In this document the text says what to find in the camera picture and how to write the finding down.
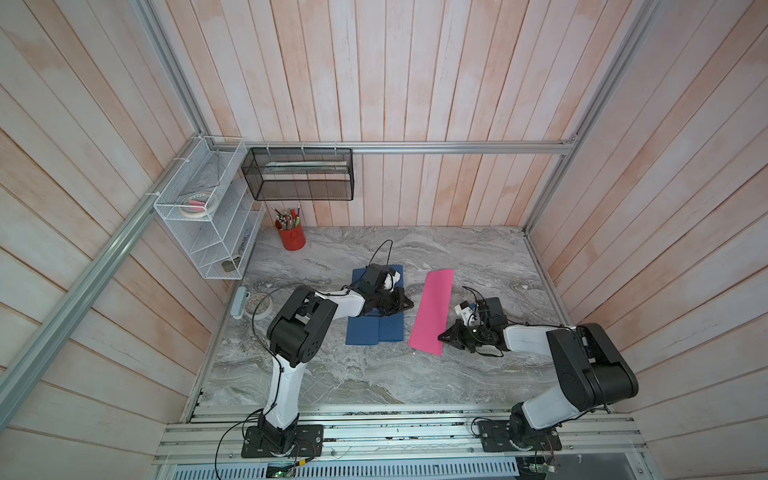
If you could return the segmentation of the pink rectangular paper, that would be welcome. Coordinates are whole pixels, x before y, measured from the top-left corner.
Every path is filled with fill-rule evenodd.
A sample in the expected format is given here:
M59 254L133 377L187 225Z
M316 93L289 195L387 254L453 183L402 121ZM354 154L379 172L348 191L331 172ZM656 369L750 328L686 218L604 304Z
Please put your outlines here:
M453 270L438 270L427 275L408 342L411 348L442 355L443 344L438 336L447 329L453 280Z

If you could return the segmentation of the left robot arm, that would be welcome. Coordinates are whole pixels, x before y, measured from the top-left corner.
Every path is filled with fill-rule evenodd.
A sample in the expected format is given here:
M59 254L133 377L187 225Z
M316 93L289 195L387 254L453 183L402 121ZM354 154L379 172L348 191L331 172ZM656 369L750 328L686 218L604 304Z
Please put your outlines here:
M402 274L371 263L360 278L337 291L300 284L267 329L273 361L267 404L259 414L259 429L278 443L292 433L299 418L299 396L307 364L319 352L337 319L372 313L390 316L413 307L400 284Z

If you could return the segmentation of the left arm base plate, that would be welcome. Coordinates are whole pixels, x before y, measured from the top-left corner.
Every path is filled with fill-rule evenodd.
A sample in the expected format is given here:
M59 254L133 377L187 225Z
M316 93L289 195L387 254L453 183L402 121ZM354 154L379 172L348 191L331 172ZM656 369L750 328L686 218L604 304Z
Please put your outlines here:
M322 425L294 425L286 430L274 429L269 424L250 426L241 450L246 459L279 459L299 457L313 459L322 454L324 427Z

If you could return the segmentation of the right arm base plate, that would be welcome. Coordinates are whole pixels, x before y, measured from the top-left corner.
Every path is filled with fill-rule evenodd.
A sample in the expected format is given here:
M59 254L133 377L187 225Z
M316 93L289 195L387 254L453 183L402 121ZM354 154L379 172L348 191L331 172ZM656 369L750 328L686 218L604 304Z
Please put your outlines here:
M533 430L517 420L479 420L477 435L486 453L560 451L555 429Z

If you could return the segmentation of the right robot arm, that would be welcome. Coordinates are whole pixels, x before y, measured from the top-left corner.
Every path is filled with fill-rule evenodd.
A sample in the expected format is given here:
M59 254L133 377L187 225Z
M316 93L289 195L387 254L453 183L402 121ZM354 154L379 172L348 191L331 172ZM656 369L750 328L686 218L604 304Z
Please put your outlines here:
M438 340L470 353L493 347L501 354L532 353L552 360L557 385L512 408L510 429L515 440L549 432L558 424L639 392L634 372L601 325L513 322L496 297L473 305L461 303L459 318Z

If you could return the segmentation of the blue paper sheet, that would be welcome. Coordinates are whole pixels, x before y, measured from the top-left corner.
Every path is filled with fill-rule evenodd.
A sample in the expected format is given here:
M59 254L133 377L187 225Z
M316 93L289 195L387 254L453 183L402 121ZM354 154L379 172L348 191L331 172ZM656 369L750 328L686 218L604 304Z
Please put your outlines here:
M380 314L374 309L372 313L349 317L347 320L345 344L348 346L371 346L380 342Z
M390 279L383 280L383 286L380 290L383 290L385 286L402 287L403 286L403 267L401 265L387 266L387 269L394 272L393 275L387 274L389 278L393 277L396 282L392 283ZM402 342L404 339L404 314L402 312L385 316L385 311L389 311L390 308L379 307L378 313L381 316L378 327L378 342L379 343L393 343Z

